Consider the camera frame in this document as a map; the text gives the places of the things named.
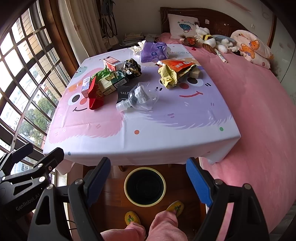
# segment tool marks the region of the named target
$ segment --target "window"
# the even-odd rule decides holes
[[[34,145],[34,152],[14,165],[14,174],[33,168],[42,158],[50,122],[70,81],[48,36],[39,1],[0,42],[0,73],[0,157],[26,143]]]

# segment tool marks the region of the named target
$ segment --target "blue gripper pad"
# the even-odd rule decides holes
[[[193,157],[187,159],[186,171],[200,201],[211,207],[213,204],[211,188],[214,188],[212,176],[207,174]]]
[[[109,158],[103,157],[100,163],[92,171],[88,179],[85,181],[84,187],[86,190],[84,190],[84,192],[87,198],[87,207],[90,207],[98,200],[110,171],[111,162]]]

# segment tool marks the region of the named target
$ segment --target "headboard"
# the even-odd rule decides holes
[[[238,30],[247,30],[242,24],[240,24],[234,18],[228,16],[225,13],[208,9],[208,8],[160,8],[160,21],[161,21],[161,32],[169,33],[170,24],[168,21],[168,13],[195,17],[198,18],[199,26],[208,28],[211,34],[221,34],[230,37],[230,35]]]

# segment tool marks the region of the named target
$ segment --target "purple plastic bag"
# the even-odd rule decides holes
[[[164,60],[168,58],[170,48],[166,43],[149,43],[144,44],[141,52],[141,63],[152,62],[154,59]]]

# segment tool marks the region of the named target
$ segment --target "rolled paper tube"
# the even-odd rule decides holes
[[[222,55],[217,49],[214,49],[214,51],[217,53],[217,55],[219,56],[219,58],[220,58],[224,63],[227,63],[227,60],[223,57],[223,55]]]

